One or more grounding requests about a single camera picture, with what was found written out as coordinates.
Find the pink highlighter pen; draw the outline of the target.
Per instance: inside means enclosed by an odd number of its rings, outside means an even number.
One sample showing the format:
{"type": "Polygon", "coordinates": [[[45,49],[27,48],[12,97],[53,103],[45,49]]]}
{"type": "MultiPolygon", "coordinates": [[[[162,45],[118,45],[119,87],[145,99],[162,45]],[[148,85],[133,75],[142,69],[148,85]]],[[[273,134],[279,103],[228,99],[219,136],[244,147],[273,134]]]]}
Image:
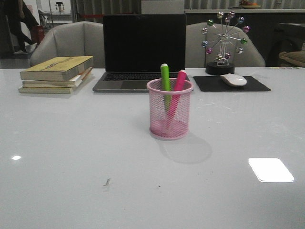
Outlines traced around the pink highlighter pen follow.
{"type": "MultiPolygon", "coordinates": [[[[183,90],[186,76],[187,76],[187,74],[186,74],[185,70],[180,70],[178,72],[176,83],[174,85],[175,92],[183,90]]],[[[179,98],[180,98],[179,94],[174,94],[172,96],[170,108],[169,108],[169,111],[167,114],[167,122],[166,122],[166,127],[168,128],[168,130],[171,129],[171,122],[174,118],[174,115],[175,115],[175,112],[176,112],[176,109],[177,109],[177,106],[179,103],[179,98]]]]}

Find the green highlighter pen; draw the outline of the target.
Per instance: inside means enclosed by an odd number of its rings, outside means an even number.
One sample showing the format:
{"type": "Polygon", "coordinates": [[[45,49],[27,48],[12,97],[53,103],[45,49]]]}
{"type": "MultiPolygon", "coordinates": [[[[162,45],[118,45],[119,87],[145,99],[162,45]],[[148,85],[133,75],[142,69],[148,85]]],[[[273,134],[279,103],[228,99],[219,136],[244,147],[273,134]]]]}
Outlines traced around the green highlighter pen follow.
{"type": "MultiPolygon", "coordinates": [[[[169,66],[166,63],[161,64],[161,76],[162,76],[162,88],[164,91],[171,91],[169,66]]],[[[171,102],[171,96],[169,94],[164,95],[165,111],[168,112],[171,102]]]]}

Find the pink mesh pen holder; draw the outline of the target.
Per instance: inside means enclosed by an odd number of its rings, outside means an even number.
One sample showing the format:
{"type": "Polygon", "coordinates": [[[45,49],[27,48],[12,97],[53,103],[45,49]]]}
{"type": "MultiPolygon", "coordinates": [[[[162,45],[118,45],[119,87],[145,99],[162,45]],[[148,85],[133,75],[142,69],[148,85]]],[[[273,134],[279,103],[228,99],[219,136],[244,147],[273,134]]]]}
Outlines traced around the pink mesh pen holder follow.
{"type": "Polygon", "coordinates": [[[189,132],[190,97],[193,84],[185,80],[180,91],[163,91],[161,79],[147,83],[150,132],[159,139],[174,140],[189,132]]]}

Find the black mouse pad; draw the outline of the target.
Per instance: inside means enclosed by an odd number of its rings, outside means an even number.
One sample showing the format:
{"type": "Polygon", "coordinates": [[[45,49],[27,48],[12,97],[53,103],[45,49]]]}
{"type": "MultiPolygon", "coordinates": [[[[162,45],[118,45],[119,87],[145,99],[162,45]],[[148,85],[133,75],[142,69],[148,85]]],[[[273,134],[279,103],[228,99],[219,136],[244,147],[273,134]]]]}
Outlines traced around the black mouse pad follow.
{"type": "Polygon", "coordinates": [[[220,76],[194,76],[193,79],[202,92],[268,92],[270,88],[251,76],[244,76],[247,80],[244,86],[226,84],[220,76]]]}

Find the grey laptop computer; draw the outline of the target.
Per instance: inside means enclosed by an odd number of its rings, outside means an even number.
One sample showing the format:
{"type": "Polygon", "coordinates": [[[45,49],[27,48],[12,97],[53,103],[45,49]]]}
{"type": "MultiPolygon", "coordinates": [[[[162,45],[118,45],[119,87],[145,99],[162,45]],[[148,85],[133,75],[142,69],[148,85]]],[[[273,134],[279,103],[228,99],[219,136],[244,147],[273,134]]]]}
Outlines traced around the grey laptop computer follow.
{"type": "Polygon", "coordinates": [[[185,14],[114,14],[103,18],[105,73],[93,87],[99,93],[146,93],[161,77],[185,69],[185,14]]]}

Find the ferris wheel desk ornament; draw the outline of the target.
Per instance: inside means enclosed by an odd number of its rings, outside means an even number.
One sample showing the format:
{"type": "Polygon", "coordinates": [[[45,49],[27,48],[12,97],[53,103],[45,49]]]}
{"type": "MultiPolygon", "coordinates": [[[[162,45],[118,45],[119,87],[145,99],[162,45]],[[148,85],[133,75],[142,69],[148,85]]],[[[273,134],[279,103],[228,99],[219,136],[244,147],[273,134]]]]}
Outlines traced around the ferris wheel desk ornament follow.
{"type": "Polygon", "coordinates": [[[236,38],[235,34],[238,32],[231,32],[232,29],[236,28],[236,25],[230,27],[229,24],[231,20],[235,17],[235,12],[230,11],[227,14],[224,12],[218,12],[217,18],[220,22],[225,22],[221,24],[221,33],[217,34],[217,38],[212,41],[202,41],[202,47],[205,48],[205,53],[210,55],[213,53],[214,46],[219,45],[219,52],[215,56],[213,62],[206,64],[205,72],[211,75],[223,75],[235,72],[235,66],[229,63],[229,59],[232,57],[232,53],[228,51],[227,45],[232,44],[231,40],[237,40],[242,45],[248,43],[248,39],[236,38]]]}

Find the middle white book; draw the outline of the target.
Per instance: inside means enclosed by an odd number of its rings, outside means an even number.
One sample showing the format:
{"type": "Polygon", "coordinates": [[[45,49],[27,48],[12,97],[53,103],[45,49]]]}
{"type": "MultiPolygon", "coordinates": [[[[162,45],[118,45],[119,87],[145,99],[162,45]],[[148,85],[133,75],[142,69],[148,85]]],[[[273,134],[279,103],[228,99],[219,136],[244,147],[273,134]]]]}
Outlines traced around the middle white book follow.
{"type": "Polygon", "coordinates": [[[83,80],[90,74],[92,67],[86,69],[84,72],[74,76],[68,81],[38,81],[38,80],[24,80],[22,86],[30,87],[78,87],[83,80]]]}

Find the white computer mouse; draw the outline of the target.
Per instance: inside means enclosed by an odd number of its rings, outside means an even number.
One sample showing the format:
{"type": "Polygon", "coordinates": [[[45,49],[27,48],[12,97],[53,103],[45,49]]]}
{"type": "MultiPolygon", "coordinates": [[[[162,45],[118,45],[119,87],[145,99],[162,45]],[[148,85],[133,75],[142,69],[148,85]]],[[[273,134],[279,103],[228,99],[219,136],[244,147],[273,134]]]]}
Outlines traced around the white computer mouse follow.
{"type": "Polygon", "coordinates": [[[222,81],[232,87],[241,87],[247,84],[247,80],[240,75],[234,73],[228,73],[220,75],[222,81]]]}

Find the top yellow book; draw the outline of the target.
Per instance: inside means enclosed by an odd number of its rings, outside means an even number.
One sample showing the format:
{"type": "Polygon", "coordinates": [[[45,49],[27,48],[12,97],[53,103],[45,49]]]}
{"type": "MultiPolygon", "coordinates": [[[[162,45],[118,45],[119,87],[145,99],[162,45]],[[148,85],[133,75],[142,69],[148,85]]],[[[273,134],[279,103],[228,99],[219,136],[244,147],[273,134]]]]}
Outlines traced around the top yellow book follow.
{"type": "Polygon", "coordinates": [[[68,81],[93,66],[93,56],[55,57],[20,72],[22,80],[68,81]]]}

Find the yellow book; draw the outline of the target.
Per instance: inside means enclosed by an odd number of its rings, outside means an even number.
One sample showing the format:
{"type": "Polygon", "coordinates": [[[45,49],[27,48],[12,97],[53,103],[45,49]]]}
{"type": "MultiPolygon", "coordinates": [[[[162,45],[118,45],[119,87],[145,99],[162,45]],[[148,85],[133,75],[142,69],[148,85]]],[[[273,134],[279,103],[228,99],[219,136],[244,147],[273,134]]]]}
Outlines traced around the yellow book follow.
{"type": "Polygon", "coordinates": [[[77,87],[30,87],[30,88],[26,88],[26,87],[22,86],[18,89],[18,91],[20,93],[27,93],[27,94],[71,94],[76,88],[77,87]]]}
{"type": "Polygon", "coordinates": [[[22,80],[68,81],[93,66],[93,56],[55,57],[20,72],[22,80]]]}

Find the bottom yellow book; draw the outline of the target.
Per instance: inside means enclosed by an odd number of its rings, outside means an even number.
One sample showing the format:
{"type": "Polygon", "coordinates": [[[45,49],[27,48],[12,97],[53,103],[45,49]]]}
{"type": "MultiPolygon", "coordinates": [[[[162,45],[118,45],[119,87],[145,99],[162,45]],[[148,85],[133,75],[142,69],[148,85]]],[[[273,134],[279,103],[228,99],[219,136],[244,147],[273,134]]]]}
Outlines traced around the bottom yellow book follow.
{"type": "Polygon", "coordinates": [[[30,88],[26,88],[26,87],[22,86],[18,89],[18,91],[20,93],[27,93],[27,94],[71,94],[76,88],[77,87],[30,87],[30,88]]]}

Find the red bin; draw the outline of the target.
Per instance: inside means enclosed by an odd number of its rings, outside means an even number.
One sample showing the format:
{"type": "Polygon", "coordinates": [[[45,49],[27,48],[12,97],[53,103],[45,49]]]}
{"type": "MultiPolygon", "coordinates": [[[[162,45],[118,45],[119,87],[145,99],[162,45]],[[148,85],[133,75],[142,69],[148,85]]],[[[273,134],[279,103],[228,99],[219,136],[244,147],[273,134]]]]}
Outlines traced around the red bin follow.
{"type": "Polygon", "coordinates": [[[42,25],[34,26],[31,30],[31,37],[34,42],[40,44],[45,36],[44,29],[42,25]]]}

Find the fruit bowl on counter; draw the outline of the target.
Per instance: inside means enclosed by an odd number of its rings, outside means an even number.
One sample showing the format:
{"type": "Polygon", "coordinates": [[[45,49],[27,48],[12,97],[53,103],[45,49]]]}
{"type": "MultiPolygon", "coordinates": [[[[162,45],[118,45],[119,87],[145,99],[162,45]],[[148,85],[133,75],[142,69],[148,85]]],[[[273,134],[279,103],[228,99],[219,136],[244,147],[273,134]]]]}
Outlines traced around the fruit bowl on counter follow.
{"type": "Polygon", "coordinates": [[[251,2],[249,0],[240,0],[239,1],[239,6],[243,9],[258,9],[260,8],[261,6],[258,5],[257,3],[255,2],[251,2]]]}

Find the beige cushion at right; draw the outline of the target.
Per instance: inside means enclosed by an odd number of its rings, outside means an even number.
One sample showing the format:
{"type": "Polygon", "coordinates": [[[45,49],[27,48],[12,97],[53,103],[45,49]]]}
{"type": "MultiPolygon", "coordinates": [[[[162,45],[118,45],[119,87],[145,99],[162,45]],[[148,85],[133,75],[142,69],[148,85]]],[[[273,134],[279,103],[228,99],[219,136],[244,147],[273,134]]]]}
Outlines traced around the beige cushion at right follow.
{"type": "Polygon", "coordinates": [[[305,52],[281,52],[278,54],[280,59],[280,66],[283,67],[304,67],[305,66],[305,52]]]}

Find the person walking in background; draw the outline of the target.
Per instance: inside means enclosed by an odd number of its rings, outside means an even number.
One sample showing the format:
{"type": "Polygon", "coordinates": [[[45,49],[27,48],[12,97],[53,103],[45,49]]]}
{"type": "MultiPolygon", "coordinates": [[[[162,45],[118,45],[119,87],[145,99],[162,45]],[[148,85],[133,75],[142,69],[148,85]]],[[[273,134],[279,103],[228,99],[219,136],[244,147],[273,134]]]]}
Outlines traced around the person walking in background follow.
{"type": "Polygon", "coordinates": [[[4,1],[4,13],[8,18],[10,32],[17,37],[20,49],[14,54],[27,53],[25,42],[30,46],[37,45],[32,39],[26,36],[21,29],[21,22],[23,22],[29,31],[38,26],[37,20],[26,6],[23,0],[6,0],[4,1]]]}

